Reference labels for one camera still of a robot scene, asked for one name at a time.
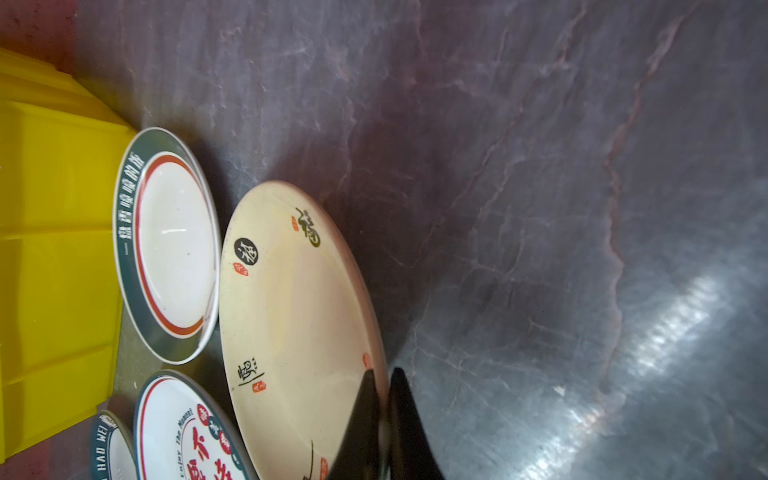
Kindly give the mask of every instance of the yellow container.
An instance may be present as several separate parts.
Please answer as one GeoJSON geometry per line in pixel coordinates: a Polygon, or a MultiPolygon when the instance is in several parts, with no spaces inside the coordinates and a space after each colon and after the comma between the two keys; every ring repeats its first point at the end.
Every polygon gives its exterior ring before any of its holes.
{"type": "Polygon", "coordinates": [[[111,394],[112,194],[134,135],[69,75],[0,49],[0,463],[111,394]]]}

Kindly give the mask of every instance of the gray marble surface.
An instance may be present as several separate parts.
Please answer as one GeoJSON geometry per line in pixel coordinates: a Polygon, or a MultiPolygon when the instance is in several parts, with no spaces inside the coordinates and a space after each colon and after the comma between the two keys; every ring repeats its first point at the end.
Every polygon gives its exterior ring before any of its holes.
{"type": "Polygon", "coordinates": [[[77,20],[78,80],[188,142],[222,227],[268,179],[328,210],[447,478],[768,477],[765,1],[77,20]]]}

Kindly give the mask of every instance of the cream plate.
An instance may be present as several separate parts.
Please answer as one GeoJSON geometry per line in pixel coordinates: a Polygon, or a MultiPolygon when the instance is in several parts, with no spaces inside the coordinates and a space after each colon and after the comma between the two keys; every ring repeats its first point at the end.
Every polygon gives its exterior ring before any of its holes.
{"type": "Polygon", "coordinates": [[[224,240],[220,328],[235,414],[262,480],[327,475],[362,375],[388,381],[357,264],[304,192],[266,182],[241,200],[224,240]]]}
{"type": "Polygon", "coordinates": [[[128,146],[114,192],[114,258],[131,320],[160,359],[193,359],[214,331],[220,235],[192,153],[148,128],[128,146]]]}
{"type": "Polygon", "coordinates": [[[237,430],[189,377],[161,370],[141,391],[134,418],[141,480],[257,480],[237,430]]]}

